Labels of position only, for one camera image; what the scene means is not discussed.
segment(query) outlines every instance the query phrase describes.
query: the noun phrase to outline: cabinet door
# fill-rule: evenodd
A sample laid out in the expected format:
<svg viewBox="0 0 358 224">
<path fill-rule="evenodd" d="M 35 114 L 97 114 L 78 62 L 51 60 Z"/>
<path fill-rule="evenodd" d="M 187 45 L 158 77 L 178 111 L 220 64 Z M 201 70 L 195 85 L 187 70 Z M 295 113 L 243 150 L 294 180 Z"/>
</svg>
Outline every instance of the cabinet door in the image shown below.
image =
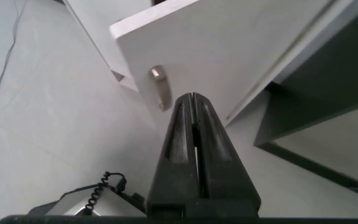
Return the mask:
<svg viewBox="0 0 358 224">
<path fill-rule="evenodd" d="M 209 98 L 223 124 L 258 86 L 328 0 L 168 0 L 110 27 L 147 107 L 163 133 L 172 113 L 158 106 L 149 74 L 161 65 L 172 96 Z"/>
</svg>

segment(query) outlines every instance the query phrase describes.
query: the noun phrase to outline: black frame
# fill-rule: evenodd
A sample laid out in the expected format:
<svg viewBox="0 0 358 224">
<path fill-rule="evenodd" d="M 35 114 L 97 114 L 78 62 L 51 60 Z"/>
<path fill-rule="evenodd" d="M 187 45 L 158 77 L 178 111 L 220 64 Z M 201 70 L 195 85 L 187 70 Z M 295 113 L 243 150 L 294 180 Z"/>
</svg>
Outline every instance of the black frame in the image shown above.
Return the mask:
<svg viewBox="0 0 358 224">
<path fill-rule="evenodd" d="M 358 180 L 274 140 L 358 109 L 358 16 L 281 84 L 271 83 L 254 145 L 358 193 Z"/>
</svg>

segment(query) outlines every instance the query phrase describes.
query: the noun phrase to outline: tile grout line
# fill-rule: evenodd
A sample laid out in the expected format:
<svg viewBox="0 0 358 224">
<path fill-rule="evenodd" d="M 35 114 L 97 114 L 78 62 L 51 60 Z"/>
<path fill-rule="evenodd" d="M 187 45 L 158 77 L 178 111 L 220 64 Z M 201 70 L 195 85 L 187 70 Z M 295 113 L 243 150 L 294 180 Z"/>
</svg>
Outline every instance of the tile grout line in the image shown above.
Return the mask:
<svg viewBox="0 0 358 224">
<path fill-rule="evenodd" d="M 81 167 L 77 167 L 76 165 L 72 164 L 71 162 L 66 161 L 65 159 L 61 158 L 60 156 L 54 154 L 53 152 L 50 152 L 48 149 L 45 149 L 44 147 L 39 146 L 37 143 L 33 142 L 32 140 L 27 139 L 27 138 L 21 136 L 20 134 L 17 134 L 17 133 L 15 133 L 15 132 L 13 132 L 13 131 L 11 131 L 11 130 L 5 128 L 5 127 L 2 126 L 1 124 L 0 124 L 0 128 L 2 128 L 3 130 L 5 130 L 5 131 L 7 131 L 7 132 L 9 132 L 9 133 L 11 133 L 11 134 L 13 134 L 14 136 L 18 137 L 19 139 L 25 141 L 26 143 L 31 144 L 31 145 L 34 145 L 36 148 L 38 148 L 38 149 L 40 149 L 40 150 L 42 150 L 42 151 L 45 151 L 47 154 L 50 154 L 52 157 L 54 157 L 54 158 L 56 158 L 56 159 L 58 159 L 58 160 L 60 160 L 60 161 L 62 161 L 62 162 L 64 162 L 64 163 L 66 163 L 66 164 L 68 164 L 68 165 L 70 165 L 70 166 L 72 166 L 72 167 L 74 167 L 74 168 L 76 168 L 76 169 L 79 169 L 81 172 L 84 172 L 84 173 L 87 174 L 87 175 L 90 175 L 90 174 L 88 173 L 88 171 L 83 170 Z"/>
<path fill-rule="evenodd" d="M 64 35 L 64 31 L 69 29 L 69 27 L 71 26 L 71 21 L 67 22 L 68 24 L 66 25 L 66 27 L 64 28 L 64 30 L 62 31 L 62 34 L 57 37 L 54 41 L 54 43 L 52 44 L 51 48 L 49 50 L 47 50 L 47 52 L 44 53 L 43 56 L 41 56 L 39 63 L 28 72 L 28 74 L 26 75 L 26 81 L 21 85 L 21 87 L 14 93 L 13 97 L 9 100 L 9 103 L 6 104 L 6 106 L 4 106 L 4 108 L 1 110 L 0 112 L 0 117 L 2 116 L 2 114 L 8 109 L 8 107 L 12 104 L 12 102 L 14 101 L 14 99 L 16 98 L 16 96 L 19 94 L 19 92 L 21 92 L 24 87 L 26 86 L 26 84 L 28 84 L 31 80 L 35 79 L 36 77 L 38 77 L 38 75 L 31 75 L 31 73 L 34 73 L 40 66 L 41 62 L 43 60 L 45 60 L 45 58 L 47 57 L 47 55 L 56 47 L 56 43 L 63 37 Z"/>
</svg>

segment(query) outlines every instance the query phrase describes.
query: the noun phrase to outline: floor tile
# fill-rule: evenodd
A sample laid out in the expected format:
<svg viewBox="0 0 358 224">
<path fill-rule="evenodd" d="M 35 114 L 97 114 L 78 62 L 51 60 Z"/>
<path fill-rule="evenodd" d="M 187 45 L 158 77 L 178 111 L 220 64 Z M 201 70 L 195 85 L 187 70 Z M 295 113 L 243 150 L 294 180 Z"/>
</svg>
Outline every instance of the floor tile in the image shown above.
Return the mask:
<svg viewBox="0 0 358 224">
<path fill-rule="evenodd" d="M 147 193 L 161 140 L 144 123 L 73 24 L 0 117 L 0 125 L 98 181 L 121 171 Z"/>
<path fill-rule="evenodd" d="M 314 215 L 327 218 L 358 218 L 358 194 L 326 180 L 321 186 Z"/>
<path fill-rule="evenodd" d="M 13 41 L 12 28 L 17 16 L 13 2 L 0 0 L 1 14 L 5 15 L 0 17 L 0 74 Z M 19 10 L 24 2 L 17 1 Z M 72 21 L 65 6 L 57 2 L 27 1 L 0 88 L 0 114 Z"/>
<path fill-rule="evenodd" d="M 83 171 L 0 127 L 0 219 L 92 183 Z"/>
</svg>

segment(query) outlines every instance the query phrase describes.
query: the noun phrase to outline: black plastic part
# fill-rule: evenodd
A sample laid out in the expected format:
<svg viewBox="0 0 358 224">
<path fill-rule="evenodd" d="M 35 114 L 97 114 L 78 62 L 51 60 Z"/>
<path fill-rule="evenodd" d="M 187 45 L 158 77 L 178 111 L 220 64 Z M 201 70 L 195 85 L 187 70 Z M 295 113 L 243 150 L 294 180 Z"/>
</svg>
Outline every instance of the black plastic part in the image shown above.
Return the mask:
<svg viewBox="0 0 358 224">
<path fill-rule="evenodd" d="M 339 218 L 131 218 L 131 217 L 70 217 L 43 216 L 32 217 L 26 215 L 12 215 L 0 220 L 0 224 L 351 224 L 358 223 L 358 219 Z"/>
<path fill-rule="evenodd" d="M 260 197 L 232 145 L 211 102 L 194 93 L 196 129 L 200 137 L 199 173 L 203 174 L 203 197 L 249 200 L 258 211 Z"/>
<path fill-rule="evenodd" d="M 147 198 L 147 216 L 257 217 L 259 207 L 260 197 L 211 102 L 198 93 L 179 97 Z"/>
<path fill-rule="evenodd" d="M 147 198 L 148 216 L 181 217 L 185 204 L 200 198 L 191 104 L 190 93 L 175 103 Z"/>
<path fill-rule="evenodd" d="M 358 109 L 358 16 L 283 83 L 266 90 L 271 97 L 255 146 L 358 193 L 358 180 L 274 144 Z"/>
</svg>

